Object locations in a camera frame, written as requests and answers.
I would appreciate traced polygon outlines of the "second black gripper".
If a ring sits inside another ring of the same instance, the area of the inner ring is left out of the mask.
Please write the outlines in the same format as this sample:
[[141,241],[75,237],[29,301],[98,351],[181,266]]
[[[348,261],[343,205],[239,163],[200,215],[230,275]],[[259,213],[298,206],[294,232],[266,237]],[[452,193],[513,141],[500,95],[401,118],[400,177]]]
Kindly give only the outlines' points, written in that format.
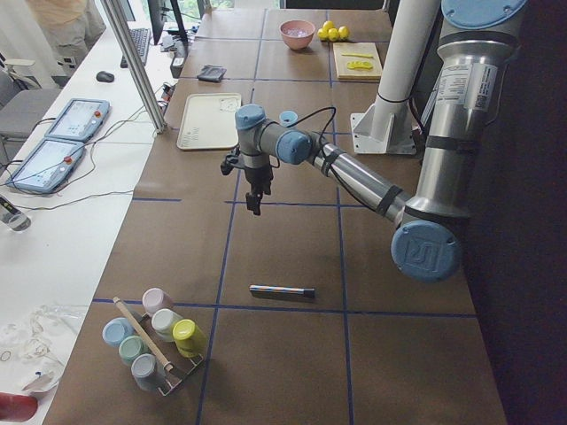
[[246,167],[245,178],[251,185],[251,191],[245,195],[247,210],[253,212],[254,215],[260,216],[262,195],[271,194],[272,166]]

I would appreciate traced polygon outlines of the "second grey blue robot arm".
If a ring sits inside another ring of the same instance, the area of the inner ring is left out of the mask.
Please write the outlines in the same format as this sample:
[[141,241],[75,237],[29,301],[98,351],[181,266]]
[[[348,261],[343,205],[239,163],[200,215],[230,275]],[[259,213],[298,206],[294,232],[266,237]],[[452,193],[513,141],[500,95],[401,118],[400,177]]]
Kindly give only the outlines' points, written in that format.
[[431,97],[430,130],[414,194],[321,134],[268,119],[256,104],[237,110],[237,146],[221,163],[221,172],[244,171],[251,186],[247,207],[259,213],[261,199],[271,191],[271,159],[293,165],[308,162],[395,224],[391,254],[403,274],[423,282],[445,280],[462,261],[470,177],[495,86],[517,52],[526,7],[524,1],[400,3],[376,99],[366,112],[352,115],[351,129],[359,154],[416,153],[409,100],[428,38],[440,21],[442,67]]

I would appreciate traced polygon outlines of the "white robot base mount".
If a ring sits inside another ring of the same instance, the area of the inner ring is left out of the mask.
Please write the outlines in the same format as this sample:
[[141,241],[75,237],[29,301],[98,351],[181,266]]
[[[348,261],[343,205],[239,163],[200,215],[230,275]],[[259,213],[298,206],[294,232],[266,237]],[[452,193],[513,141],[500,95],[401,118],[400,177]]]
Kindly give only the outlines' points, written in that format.
[[351,115],[356,153],[416,154],[408,100],[439,9],[439,0],[400,1],[376,99]]

